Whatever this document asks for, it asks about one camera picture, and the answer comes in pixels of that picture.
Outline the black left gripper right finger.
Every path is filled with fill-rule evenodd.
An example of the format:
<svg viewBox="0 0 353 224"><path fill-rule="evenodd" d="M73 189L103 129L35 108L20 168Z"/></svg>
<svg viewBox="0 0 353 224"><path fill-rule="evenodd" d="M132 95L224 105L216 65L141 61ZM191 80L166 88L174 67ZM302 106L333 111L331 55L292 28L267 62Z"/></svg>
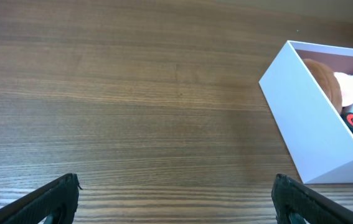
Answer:
<svg viewBox="0 0 353 224"><path fill-rule="evenodd" d="M278 224L353 224L353 211L285 174L276 175L271 198Z"/></svg>

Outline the pink pig figurine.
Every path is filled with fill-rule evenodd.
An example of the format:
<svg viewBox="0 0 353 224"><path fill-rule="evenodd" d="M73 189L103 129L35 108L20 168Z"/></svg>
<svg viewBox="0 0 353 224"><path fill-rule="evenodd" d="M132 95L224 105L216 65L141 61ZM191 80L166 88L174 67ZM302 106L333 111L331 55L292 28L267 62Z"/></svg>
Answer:
<svg viewBox="0 0 353 224"><path fill-rule="evenodd" d="M353 107L353 75L335 72L342 93L342 107Z"/></svg>

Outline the brown plush toy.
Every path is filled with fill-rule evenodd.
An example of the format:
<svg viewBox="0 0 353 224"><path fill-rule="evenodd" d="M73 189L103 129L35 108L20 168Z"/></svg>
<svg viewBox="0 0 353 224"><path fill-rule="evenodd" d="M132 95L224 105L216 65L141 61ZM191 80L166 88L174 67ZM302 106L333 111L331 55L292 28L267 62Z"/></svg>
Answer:
<svg viewBox="0 0 353 224"><path fill-rule="evenodd" d="M334 76L334 71L326 64L309 58L304 58L303 62L333 107L339 114L341 114L342 91L337 78Z"/></svg>

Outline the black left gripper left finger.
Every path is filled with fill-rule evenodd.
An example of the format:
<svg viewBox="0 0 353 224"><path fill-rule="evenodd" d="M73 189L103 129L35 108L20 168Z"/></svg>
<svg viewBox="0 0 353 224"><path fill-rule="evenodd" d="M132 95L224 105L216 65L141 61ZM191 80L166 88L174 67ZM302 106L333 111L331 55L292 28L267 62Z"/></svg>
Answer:
<svg viewBox="0 0 353 224"><path fill-rule="evenodd" d="M0 208L0 224L72 223L78 198L77 174L65 174Z"/></svg>

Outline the white cardboard box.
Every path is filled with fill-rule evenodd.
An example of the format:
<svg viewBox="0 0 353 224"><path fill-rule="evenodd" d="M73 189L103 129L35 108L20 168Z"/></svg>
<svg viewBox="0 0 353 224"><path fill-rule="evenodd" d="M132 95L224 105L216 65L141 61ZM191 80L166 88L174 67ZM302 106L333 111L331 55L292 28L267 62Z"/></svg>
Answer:
<svg viewBox="0 0 353 224"><path fill-rule="evenodd" d="M353 134L305 66L353 75L353 49L289 40L259 81L305 184L353 183Z"/></svg>

